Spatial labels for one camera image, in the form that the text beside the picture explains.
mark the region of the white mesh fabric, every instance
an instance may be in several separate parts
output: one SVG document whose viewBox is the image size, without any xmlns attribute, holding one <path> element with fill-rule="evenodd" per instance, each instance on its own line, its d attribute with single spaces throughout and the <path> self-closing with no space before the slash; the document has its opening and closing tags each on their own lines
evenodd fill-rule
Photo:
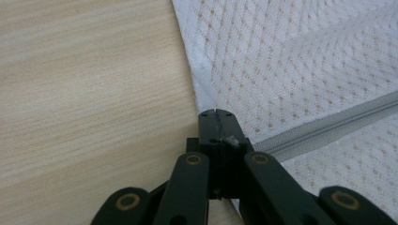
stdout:
<svg viewBox="0 0 398 225">
<path fill-rule="evenodd" d="M 305 190 L 351 188 L 398 222 L 398 114 L 282 164 Z"/>
<path fill-rule="evenodd" d="M 394 0 L 173 0 L 198 112 L 253 143 L 398 90 Z"/>
<path fill-rule="evenodd" d="M 398 1 L 173 3 L 198 112 L 234 113 L 253 143 L 398 91 Z M 283 165 L 314 194 L 352 188 L 398 221 L 389 119 Z"/>
</svg>

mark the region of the wooden table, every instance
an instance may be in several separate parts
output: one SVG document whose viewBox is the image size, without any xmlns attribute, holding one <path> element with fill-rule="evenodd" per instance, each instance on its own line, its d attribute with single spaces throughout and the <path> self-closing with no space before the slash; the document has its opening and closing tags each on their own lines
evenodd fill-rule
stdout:
<svg viewBox="0 0 398 225">
<path fill-rule="evenodd" d="M 0 224 L 89 224 L 197 136 L 170 0 L 0 1 Z M 208 224 L 242 224 L 228 201 Z"/>
</svg>

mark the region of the zipper tape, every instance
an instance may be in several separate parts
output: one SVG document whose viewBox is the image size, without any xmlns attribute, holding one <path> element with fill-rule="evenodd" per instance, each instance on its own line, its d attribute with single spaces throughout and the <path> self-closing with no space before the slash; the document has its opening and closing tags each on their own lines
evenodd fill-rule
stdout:
<svg viewBox="0 0 398 225">
<path fill-rule="evenodd" d="M 398 91 L 256 143 L 255 151 L 280 162 L 311 152 L 391 114 L 398 113 Z"/>
</svg>

